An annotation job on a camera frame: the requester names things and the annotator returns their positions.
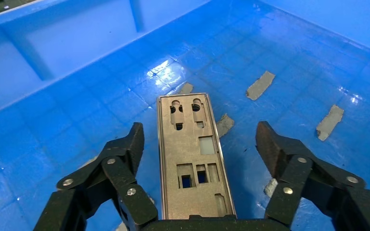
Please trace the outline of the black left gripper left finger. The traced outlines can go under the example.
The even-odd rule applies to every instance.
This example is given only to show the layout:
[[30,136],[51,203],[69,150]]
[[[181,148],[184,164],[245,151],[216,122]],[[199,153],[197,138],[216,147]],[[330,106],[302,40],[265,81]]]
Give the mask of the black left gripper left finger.
[[84,231],[87,219],[109,200],[130,231],[157,221],[155,205],[135,178],[144,143],[139,122],[127,136],[108,141],[92,162],[57,182],[34,230]]

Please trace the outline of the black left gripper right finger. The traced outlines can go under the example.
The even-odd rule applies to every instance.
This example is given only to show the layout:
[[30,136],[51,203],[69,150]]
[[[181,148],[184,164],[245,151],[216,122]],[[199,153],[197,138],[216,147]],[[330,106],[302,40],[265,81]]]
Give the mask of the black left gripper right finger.
[[331,218],[337,231],[370,231],[370,190],[365,181],[317,158],[300,140],[278,135],[261,121],[256,148],[277,181],[265,218],[290,228],[301,199]]

